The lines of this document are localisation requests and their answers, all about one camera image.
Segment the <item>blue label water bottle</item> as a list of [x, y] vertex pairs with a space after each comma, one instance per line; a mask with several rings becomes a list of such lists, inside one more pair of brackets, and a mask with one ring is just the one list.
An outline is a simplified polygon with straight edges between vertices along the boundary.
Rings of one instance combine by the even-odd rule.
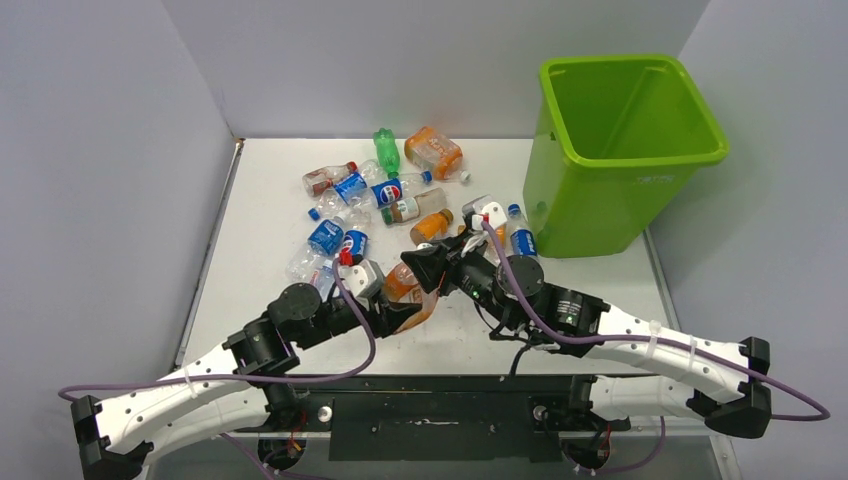
[[536, 241], [527, 219], [517, 203], [508, 206], [508, 240], [516, 255], [537, 257]]

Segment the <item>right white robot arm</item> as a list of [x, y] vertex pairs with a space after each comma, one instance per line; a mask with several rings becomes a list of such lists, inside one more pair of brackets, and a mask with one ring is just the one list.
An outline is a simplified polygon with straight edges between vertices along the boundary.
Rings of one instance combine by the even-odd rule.
[[772, 419], [771, 392], [760, 381], [770, 365], [766, 341], [720, 342], [686, 335], [626, 313], [592, 295], [546, 281], [533, 256], [495, 265], [459, 237], [406, 251], [401, 260], [427, 292], [458, 290], [500, 327], [524, 330], [544, 350], [643, 370], [636, 377], [590, 374], [572, 382], [565, 402], [579, 428], [632, 416], [700, 419], [727, 436], [756, 439]]

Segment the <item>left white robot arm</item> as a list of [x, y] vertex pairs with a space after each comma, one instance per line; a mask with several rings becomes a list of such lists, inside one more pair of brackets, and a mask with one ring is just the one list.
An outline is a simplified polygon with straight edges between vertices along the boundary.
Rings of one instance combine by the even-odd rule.
[[364, 304], [347, 291], [324, 298], [311, 284], [288, 286], [259, 318], [199, 359], [149, 383], [82, 386], [71, 416], [86, 479], [133, 479], [144, 466], [207, 437], [268, 425], [290, 428], [297, 384], [334, 376], [291, 376], [306, 350], [360, 327], [369, 342], [391, 336], [422, 309], [375, 291]]

